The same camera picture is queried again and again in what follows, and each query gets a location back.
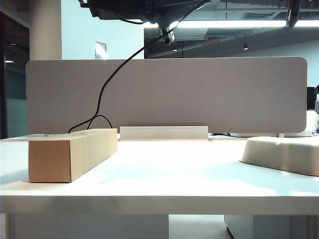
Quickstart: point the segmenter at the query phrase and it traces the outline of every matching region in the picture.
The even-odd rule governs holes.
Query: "beige tray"
[[[319,176],[319,135],[301,138],[249,138],[240,161],[294,173]]]

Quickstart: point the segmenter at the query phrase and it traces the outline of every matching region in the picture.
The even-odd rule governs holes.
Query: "desk surface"
[[[246,141],[119,142],[72,183],[28,183],[27,142],[1,142],[2,213],[319,214],[319,177],[244,164]]]

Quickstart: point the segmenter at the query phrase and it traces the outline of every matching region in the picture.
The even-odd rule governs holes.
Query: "brown cardboard box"
[[[117,129],[89,129],[29,141],[30,182],[72,182],[117,151]]]

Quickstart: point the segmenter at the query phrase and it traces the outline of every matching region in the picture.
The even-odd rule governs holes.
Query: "desk divider panel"
[[[95,112],[100,88],[123,60],[30,61],[28,127],[65,133]],[[209,132],[301,132],[307,63],[301,57],[132,60],[104,91],[114,127],[208,125]],[[109,127],[96,119],[94,127]]]

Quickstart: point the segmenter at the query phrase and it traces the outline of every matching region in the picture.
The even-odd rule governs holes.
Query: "ceiling fixture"
[[[216,43],[219,43],[219,41],[217,40],[217,41],[206,42],[206,43],[203,43],[202,46],[209,46]]]
[[[178,47],[177,47],[177,43],[174,42],[174,43],[171,43],[172,47],[173,47],[173,51],[177,51],[178,50]]]
[[[178,22],[173,22],[170,27],[174,27]],[[157,24],[146,22],[144,28],[157,28]],[[182,21],[178,28],[235,28],[251,29],[259,27],[285,27],[283,20],[221,20],[221,21]],[[319,20],[299,20],[296,27],[319,27]]]
[[[319,20],[299,20],[295,27],[319,27]]]

